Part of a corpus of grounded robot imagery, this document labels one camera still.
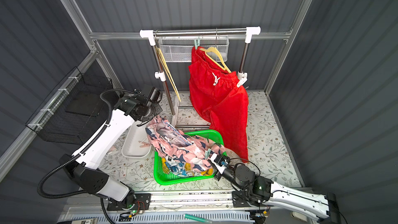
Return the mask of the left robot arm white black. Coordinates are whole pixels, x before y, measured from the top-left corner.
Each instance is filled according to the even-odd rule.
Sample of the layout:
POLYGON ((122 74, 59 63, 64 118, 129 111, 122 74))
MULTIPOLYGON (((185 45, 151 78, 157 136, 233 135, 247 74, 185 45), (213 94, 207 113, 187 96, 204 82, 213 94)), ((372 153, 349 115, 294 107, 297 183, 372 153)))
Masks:
POLYGON ((162 112, 161 98, 162 93, 156 88, 149 95, 126 91, 115 104, 101 94, 100 99, 109 107, 109 116, 86 143, 72 155, 63 155, 60 159, 64 172, 81 188, 78 194, 88 193, 119 202, 133 194, 130 187, 112 179, 99 166, 126 129, 137 121, 144 124, 162 112))

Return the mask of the yellow hanger of printed shorts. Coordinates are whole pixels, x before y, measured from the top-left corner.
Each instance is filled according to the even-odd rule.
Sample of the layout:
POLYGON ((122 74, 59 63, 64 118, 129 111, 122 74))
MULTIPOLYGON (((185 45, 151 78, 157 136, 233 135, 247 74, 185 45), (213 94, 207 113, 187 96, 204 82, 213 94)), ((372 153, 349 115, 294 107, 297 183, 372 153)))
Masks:
POLYGON ((156 35, 154 36, 154 39, 155 39, 155 49, 156 49, 157 55, 158 55, 158 57, 160 59, 160 63, 161 63, 161 65, 162 65, 162 67, 163 67, 163 69, 165 71, 166 76, 168 77, 168 79, 169 79, 169 81, 170 81, 170 83, 171 83, 171 85, 173 87, 174 92, 176 93, 178 101, 181 102, 180 94, 179 94, 178 89, 177 89, 177 87, 175 85, 174 79, 173 79, 172 74, 171 74, 171 72, 169 70, 169 67, 168 67, 167 62, 166 62, 165 57, 164 57, 164 54, 163 54, 163 52, 162 52, 162 50, 160 48, 160 44, 159 44, 159 42, 158 42, 158 40, 156 38, 156 35))

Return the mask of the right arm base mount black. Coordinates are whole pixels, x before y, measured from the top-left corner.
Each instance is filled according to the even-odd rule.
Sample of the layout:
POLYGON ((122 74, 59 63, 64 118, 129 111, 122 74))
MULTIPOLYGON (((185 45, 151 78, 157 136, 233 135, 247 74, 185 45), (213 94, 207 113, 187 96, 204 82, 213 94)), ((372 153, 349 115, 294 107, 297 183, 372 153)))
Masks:
POLYGON ((232 192, 232 201, 235 208, 249 206, 259 207, 269 201, 271 197, 273 197, 272 193, 261 190, 232 192))

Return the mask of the pink navy patterned shorts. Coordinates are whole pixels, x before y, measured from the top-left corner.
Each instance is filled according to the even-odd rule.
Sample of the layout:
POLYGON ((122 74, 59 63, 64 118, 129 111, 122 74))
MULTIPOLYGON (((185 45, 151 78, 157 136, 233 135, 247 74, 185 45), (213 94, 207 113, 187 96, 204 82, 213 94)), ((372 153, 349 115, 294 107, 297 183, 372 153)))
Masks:
POLYGON ((155 116, 146 126, 149 143, 162 158, 171 157, 178 162, 191 164, 192 170, 196 172, 211 169, 209 163, 213 153, 222 155, 226 152, 223 145, 200 136, 188 136, 177 130, 170 122, 160 116, 155 116), (209 159, 205 159, 205 151, 211 149, 209 159))

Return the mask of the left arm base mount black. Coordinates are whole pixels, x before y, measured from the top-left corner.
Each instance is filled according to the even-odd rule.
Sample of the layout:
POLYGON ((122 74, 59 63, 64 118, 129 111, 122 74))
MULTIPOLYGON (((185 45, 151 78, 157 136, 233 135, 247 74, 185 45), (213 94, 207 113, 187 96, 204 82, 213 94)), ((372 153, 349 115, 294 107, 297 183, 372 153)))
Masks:
POLYGON ((146 211, 149 209, 152 194, 129 193, 122 201, 110 199, 107 211, 146 211))

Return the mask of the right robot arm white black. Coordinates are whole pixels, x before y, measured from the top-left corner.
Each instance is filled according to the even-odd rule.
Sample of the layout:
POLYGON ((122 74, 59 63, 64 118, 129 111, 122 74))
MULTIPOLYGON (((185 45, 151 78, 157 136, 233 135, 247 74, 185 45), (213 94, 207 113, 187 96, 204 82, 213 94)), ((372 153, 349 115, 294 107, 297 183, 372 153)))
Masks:
POLYGON ((257 175, 243 163, 229 165, 225 156, 214 155, 209 163, 215 169, 215 178, 226 179, 234 191, 233 196, 244 204, 279 207, 302 214, 320 224, 342 222, 335 200, 330 195, 304 192, 283 186, 271 179, 257 175))

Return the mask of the blue yellow white printed shorts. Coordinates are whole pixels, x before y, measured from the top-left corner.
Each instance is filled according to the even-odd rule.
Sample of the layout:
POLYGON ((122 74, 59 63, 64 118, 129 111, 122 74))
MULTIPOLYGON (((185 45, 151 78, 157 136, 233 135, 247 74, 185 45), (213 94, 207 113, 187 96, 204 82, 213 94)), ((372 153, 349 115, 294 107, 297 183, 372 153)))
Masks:
POLYGON ((185 162, 178 162, 173 160, 171 157, 161 159, 162 171, 168 175, 176 175, 178 177, 195 177, 195 176, 211 176, 213 175, 213 169, 207 171, 196 172, 192 170, 191 164, 185 162))

